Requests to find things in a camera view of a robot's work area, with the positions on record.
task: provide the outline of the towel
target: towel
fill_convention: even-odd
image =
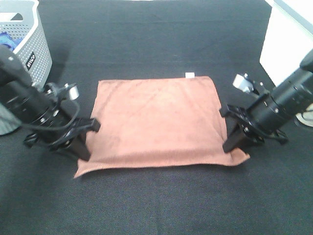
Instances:
[[[207,76],[99,81],[91,117],[101,128],[87,133],[90,160],[78,160],[74,177],[108,168],[238,165],[249,155],[224,153],[220,107]]]

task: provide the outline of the gray laundry basket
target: gray laundry basket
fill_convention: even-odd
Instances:
[[[37,0],[0,0],[0,32],[13,39],[23,38],[14,49],[33,83],[42,88],[51,69],[52,60],[38,13]],[[14,115],[0,104],[0,116],[17,121]],[[0,135],[10,133],[19,125],[0,118]]]

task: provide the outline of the cable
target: cable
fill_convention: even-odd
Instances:
[[[61,131],[64,130],[66,128],[68,128],[69,126],[72,125],[72,123],[75,121],[75,119],[78,116],[78,113],[80,111],[80,106],[79,104],[75,101],[72,100],[72,102],[75,104],[76,106],[76,112],[73,115],[72,119],[64,126],[58,126],[58,127],[44,127],[44,126],[37,126],[37,125],[32,125],[32,124],[26,124],[26,123],[22,123],[22,122],[17,122],[17,121],[13,121],[13,120],[9,120],[5,117],[0,116],[0,118],[6,122],[9,122],[11,124],[16,124],[16,125],[20,125],[21,127],[27,128],[27,129],[32,129],[32,130],[38,130],[38,131]]]

